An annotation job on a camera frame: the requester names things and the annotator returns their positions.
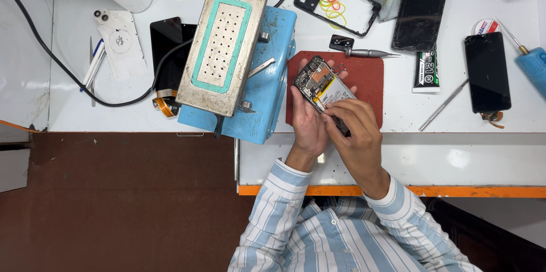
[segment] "teal silicone gasket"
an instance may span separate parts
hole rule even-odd
[[[235,46],[233,48],[233,54],[231,55],[231,61],[226,73],[224,86],[215,86],[210,83],[205,83],[205,82],[197,80],[197,76],[199,75],[199,71],[201,70],[202,61],[203,61],[203,58],[205,57],[205,51],[207,49],[206,45],[208,44],[208,39],[210,38],[210,32],[212,31],[214,19],[216,18],[216,13],[218,12],[218,6],[220,5],[220,3],[242,7],[243,9],[245,9],[245,15],[242,18],[239,36],[237,37],[237,41],[235,42]],[[235,65],[239,57],[239,52],[241,51],[242,40],[245,37],[246,28],[249,24],[249,18],[250,18],[251,12],[252,12],[252,5],[250,5],[250,3],[247,3],[247,2],[242,2],[239,0],[214,0],[214,3],[212,4],[212,10],[208,17],[205,34],[203,36],[203,40],[201,41],[201,48],[199,49],[199,54],[197,56],[197,60],[195,61],[195,66],[193,68],[192,84],[195,87],[204,88],[204,89],[211,90],[213,92],[220,93],[220,94],[223,94],[228,91],[229,86],[231,85],[231,78],[233,78],[233,71],[235,70]]]

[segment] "red mat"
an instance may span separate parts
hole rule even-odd
[[[321,56],[325,61],[334,60],[335,67],[343,63],[349,76],[344,83],[347,87],[357,86],[358,100],[372,104],[376,115],[377,126],[383,125],[383,60],[381,58],[347,58],[343,52],[318,52],[300,51],[288,61],[288,87],[294,85],[297,76],[297,67],[302,59],[310,60],[315,55]],[[292,92],[287,90],[286,96],[286,123],[292,125],[293,115]]]

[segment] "shirt cuff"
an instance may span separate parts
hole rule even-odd
[[[277,159],[264,182],[264,187],[286,199],[298,200],[304,198],[310,179],[310,172],[294,170]]]
[[[413,211],[411,191],[400,181],[390,177],[389,192],[382,199],[371,199],[363,194],[370,207],[381,220],[398,223],[408,219]]]

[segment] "blue machine base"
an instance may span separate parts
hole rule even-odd
[[[225,118],[222,134],[252,143],[263,144],[277,126],[286,79],[288,60],[295,53],[294,24],[296,13],[266,6],[262,30],[269,33],[268,43],[258,42],[252,57],[251,69],[275,58],[276,63],[248,79],[244,100],[252,104],[252,111],[235,111],[232,118]],[[183,105],[178,122],[195,128],[214,131],[216,116],[210,112]]]

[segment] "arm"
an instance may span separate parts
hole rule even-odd
[[[307,59],[303,59],[299,71],[307,63]],[[330,60],[328,64],[333,66],[334,61]],[[338,77],[343,80],[347,75],[344,71]],[[276,161],[260,189],[249,218],[250,223],[241,236],[229,271],[281,270],[279,256],[296,225],[309,184],[311,167],[329,141],[320,114],[304,100],[296,87],[290,89],[294,96],[293,126],[296,141],[286,164]],[[355,93],[356,89],[352,87],[351,91]]]
[[[305,168],[311,169],[315,159]],[[279,256],[297,222],[311,173],[298,171],[279,160],[265,180],[241,235],[228,271],[280,271]]]
[[[382,199],[364,196],[400,247],[428,271],[479,271],[425,212],[417,195],[398,180],[390,179],[388,193]]]
[[[345,99],[327,105],[323,119],[345,166],[362,189],[381,224],[429,271],[477,271],[408,188],[381,167],[381,132],[370,104]],[[341,118],[351,130],[344,137],[331,115]]]

